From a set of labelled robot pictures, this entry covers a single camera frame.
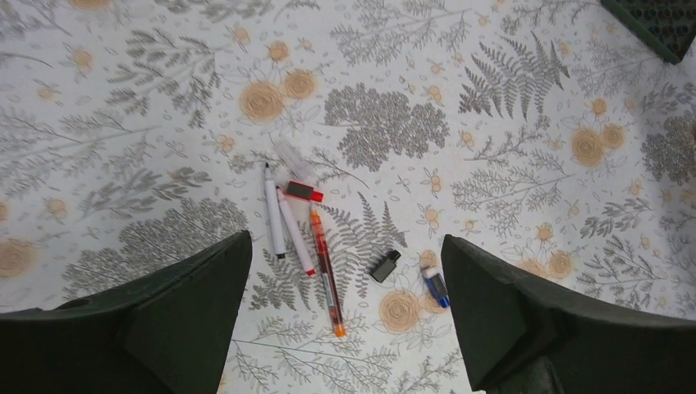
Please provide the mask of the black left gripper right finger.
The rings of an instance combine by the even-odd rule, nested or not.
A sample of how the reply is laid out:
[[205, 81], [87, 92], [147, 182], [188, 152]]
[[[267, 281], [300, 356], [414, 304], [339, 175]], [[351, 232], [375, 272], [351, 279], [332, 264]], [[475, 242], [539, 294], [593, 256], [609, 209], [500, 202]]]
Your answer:
[[594, 299], [455, 236], [441, 260], [473, 390], [694, 392], [694, 322]]

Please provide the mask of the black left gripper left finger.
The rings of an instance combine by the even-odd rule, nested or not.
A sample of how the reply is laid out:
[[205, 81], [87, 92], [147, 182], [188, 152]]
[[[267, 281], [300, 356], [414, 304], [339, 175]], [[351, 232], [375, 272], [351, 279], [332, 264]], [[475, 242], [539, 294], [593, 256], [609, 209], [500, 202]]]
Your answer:
[[56, 309], [2, 314], [2, 392], [216, 392], [252, 254], [240, 231]]

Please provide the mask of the white marker black tip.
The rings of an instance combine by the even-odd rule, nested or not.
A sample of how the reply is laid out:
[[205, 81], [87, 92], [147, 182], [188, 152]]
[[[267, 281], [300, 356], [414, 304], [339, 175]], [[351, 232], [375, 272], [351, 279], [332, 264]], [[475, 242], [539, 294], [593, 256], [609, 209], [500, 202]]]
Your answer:
[[278, 259], [284, 259], [286, 257], [286, 247], [282, 227], [282, 216], [278, 204], [276, 183], [273, 179], [269, 163], [265, 163], [263, 175], [272, 247], [276, 257]]

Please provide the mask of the orange red pen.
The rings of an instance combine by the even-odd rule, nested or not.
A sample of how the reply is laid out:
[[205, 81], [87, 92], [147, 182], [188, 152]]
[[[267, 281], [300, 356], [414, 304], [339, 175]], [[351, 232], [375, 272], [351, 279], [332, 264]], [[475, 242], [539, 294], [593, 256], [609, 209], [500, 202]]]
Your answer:
[[341, 312], [340, 301], [338, 298], [337, 285], [333, 276], [325, 231], [316, 208], [310, 209], [309, 221], [314, 234], [314, 243], [317, 251], [323, 288], [326, 295], [327, 309], [332, 321], [332, 329], [336, 337], [343, 337], [346, 334], [346, 330]]

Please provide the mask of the clear pen cap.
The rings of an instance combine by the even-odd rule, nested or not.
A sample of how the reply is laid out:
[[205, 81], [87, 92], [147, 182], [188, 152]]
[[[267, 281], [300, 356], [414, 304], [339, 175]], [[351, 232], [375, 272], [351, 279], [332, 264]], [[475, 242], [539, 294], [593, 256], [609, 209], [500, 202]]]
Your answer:
[[313, 165], [287, 140], [275, 142], [273, 149], [298, 181], [312, 182], [315, 180], [316, 174]]

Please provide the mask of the black marker cap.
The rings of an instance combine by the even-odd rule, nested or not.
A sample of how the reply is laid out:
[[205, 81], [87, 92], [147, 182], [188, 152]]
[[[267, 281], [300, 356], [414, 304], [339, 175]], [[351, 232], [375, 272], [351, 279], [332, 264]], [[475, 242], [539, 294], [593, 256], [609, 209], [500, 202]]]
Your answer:
[[391, 250], [383, 255], [369, 270], [369, 276], [378, 283], [383, 283], [396, 269], [396, 263], [401, 257], [397, 250]]

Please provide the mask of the white marker red end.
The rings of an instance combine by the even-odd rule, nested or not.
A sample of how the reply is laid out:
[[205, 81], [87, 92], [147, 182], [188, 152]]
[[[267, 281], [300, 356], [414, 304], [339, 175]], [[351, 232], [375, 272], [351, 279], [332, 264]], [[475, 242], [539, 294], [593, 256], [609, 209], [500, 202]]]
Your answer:
[[281, 214], [285, 221], [287, 230], [289, 231], [301, 267], [309, 277], [313, 277], [316, 274], [313, 261], [309, 254], [307, 243], [305, 242], [305, 239], [300, 231], [298, 222], [295, 220], [291, 206], [287, 203], [286, 196], [279, 186], [276, 186], [276, 193]]

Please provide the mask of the red marker cap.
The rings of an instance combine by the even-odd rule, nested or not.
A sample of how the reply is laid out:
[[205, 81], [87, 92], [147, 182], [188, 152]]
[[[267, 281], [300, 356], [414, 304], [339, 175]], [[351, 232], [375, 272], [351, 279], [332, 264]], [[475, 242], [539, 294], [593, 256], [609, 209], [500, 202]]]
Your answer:
[[316, 190], [313, 186], [309, 186], [298, 181], [288, 182], [285, 195], [296, 199], [317, 203], [322, 203], [324, 198], [324, 194]]

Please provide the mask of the floral table mat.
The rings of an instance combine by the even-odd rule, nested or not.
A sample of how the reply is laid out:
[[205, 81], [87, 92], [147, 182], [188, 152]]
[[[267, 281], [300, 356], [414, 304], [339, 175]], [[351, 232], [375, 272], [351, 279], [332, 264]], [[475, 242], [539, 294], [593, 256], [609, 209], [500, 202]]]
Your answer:
[[[663, 62], [597, 1], [4, 1], [1, 310], [53, 309], [248, 230], [219, 392], [468, 393], [420, 274], [449, 234], [694, 318], [694, 134], [694, 50]], [[265, 163], [284, 194], [324, 194], [285, 195], [313, 277], [283, 216], [274, 253]]]

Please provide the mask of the dark green lego baseplate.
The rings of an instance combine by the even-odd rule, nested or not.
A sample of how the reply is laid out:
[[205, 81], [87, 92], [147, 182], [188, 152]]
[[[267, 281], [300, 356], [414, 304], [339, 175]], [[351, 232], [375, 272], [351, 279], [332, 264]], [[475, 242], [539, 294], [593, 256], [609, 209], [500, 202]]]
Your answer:
[[600, 4], [663, 61], [683, 61], [695, 38], [693, 0], [601, 0]]

